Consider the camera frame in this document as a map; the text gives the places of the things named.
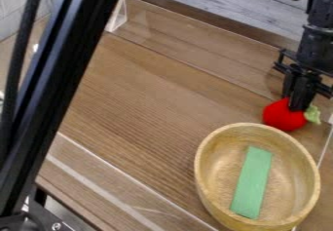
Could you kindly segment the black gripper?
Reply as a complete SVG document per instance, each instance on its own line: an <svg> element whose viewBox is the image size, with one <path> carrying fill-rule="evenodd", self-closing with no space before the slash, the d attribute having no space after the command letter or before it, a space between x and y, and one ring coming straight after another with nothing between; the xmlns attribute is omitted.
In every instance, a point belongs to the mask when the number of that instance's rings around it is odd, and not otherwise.
<svg viewBox="0 0 333 231"><path fill-rule="evenodd" d="M333 86L323 83L323 75L333 78L333 0L308 0L307 13L299 48L283 49L273 66L285 75L283 97L292 111L305 111L316 94L333 97Z"/></svg>

